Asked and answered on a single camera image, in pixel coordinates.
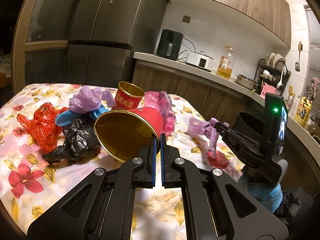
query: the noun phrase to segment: dish rack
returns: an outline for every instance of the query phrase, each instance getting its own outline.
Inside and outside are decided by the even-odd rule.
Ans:
[[[278,62],[277,64],[267,64],[265,63],[264,59],[261,59],[258,63],[258,66],[257,66],[257,70],[256,70],[256,73],[254,75],[254,81],[257,82],[257,86],[256,86],[256,89],[255,89],[255,92],[257,94],[260,94],[261,91],[262,91],[262,87],[263,87],[263,84],[262,84],[262,81],[267,83],[268,85],[270,86],[273,86],[276,88],[277,84],[279,83],[280,81],[280,78],[281,78],[281,70],[279,70],[277,68],[278,64],[280,62]],[[284,92],[284,89],[288,83],[288,80],[291,76],[291,72],[288,70],[286,64],[284,62],[281,62],[282,64],[284,64],[284,67],[286,68],[286,73],[283,74],[283,77],[282,77],[282,86],[279,87],[279,89],[277,89],[278,91],[278,94],[279,95],[283,95],[283,92]],[[264,70],[268,70],[270,75],[272,75],[272,77],[266,77],[264,76],[262,73]]]

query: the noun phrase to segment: table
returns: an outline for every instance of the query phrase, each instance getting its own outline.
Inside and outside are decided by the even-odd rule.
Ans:
[[[80,85],[72,84],[32,84],[0,109],[0,200],[25,233],[37,217],[95,168],[104,167],[111,170],[121,165],[102,147],[92,150],[90,156],[82,158],[72,166],[67,166],[66,161],[48,165],[41,157],[43,152],[37,142],[17,122],[18,113],[32,119],[34,111],[45,102],[51,102],[56,109],[68,107],[69,100],[80,88]],[[108,89],[113,96],[116,95],[117,89],[102,89]],[[170,97],[176,124],[175,131],[167,137],[167,144],[177,147],[181,157],[194,162],[198,168],[211,170],[213,167],[209,165],[206,152],[203,150],[209,140],[205,136],[188,132],[190,117],[204,119],[185,99],[177,95]],[[64,135],[61,134],[58,137],[58,145],[63,142]],[[217,150],[229,159],[229,166],[225,172],[237,181],[244,164],[221,138],[218,140]],[[156,186],[153,189],[136,190],[131,239],[184,240],[186,227],[181,189],[164,189],[161,186],[159,154],[156,161]],[[11,184],[15,187],[9,183],[10,173],[13,173]]]

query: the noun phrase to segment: refrigerator door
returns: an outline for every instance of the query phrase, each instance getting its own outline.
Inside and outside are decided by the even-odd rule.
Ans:
[[[101,0],[80,0],[70,32],[71,41],[90,41]]]
[[[102,0],[92,40],[133,44],[145,0]]]
[[[130,65],[130,50],[90,46],[87,85],[117,88],[126,81]]]
[[[69,45],[66,64],[67,84],[86,84],[89,49],[90,46],[87,45]]]

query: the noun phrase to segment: power cord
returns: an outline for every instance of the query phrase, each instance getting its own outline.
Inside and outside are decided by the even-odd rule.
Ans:
[[[184,37],[183,37],[183,39],[185,39],[186,41],[189,41],[189,42],[192,44],[192,46],[193,46],[193,48],[194,48],[194,50],[195,50],[194,52],[196,52],[196,47],[194,46],[194,44],[192,43],[192,41],[190,41],[190,40],[188,40],[188,39],[186,39],[186,38],[184,38]],[[179,55],[178,55],[178,59],[177,59],[176,61],[178,61],[178,62],[180,62],[180,63],[184,63],[184,62],[181,62],[180,60],[181,60],[181,59],[186,59],[186,57],[179,58],[179,56],[180,56],[183,52],[185,52],[185,51],[188,51],[188,50],[185,49],[184,51],[180,52]]]
[[[186,57],[179,58],[179,56],[180,56],[183,52],[185,52],[185,51],[187,51],[187,50],[185,49],[184,51],[182,51],[182,52],[179,53],[178,59],[177,59],[176,61],[178,61],[178,62],[180,62],[180,63],[184,63],[184,62],[181,62],[180,59],[185,59]]]
[[[196,52],[196,47],[193,45],[193,43],[192,43],[190,40],[186,39],[185,37],[183,37],[183,39],[185,39],[185,40],[189,41],[189,42],[192,44],[193,48],[195,49],[195,51],[194,51],[194,52]]]

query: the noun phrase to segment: purple plastic bag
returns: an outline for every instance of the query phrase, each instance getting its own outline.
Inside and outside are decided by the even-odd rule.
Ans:
[[[115,100],[109,90],[102,91],[100,87],[90,89],[89,86],[84,86],[78,94],[73,95],[69,102],[69,107],[75,113],[85,114],[99,109],[101,100],[107,101],[108,107],[115,105]]]
[[[203,122],[198,120],[194,117],[189,119],[189,126],[188,130],[192,133],[205,135],[208,139],[210,139],[209,143],[209,151],[215,155],[216,148],[217,148],[217,141],[219,138],[219,133],[214,128],[215,124],[218,122],[217,119],[211,118],[210,122]]]

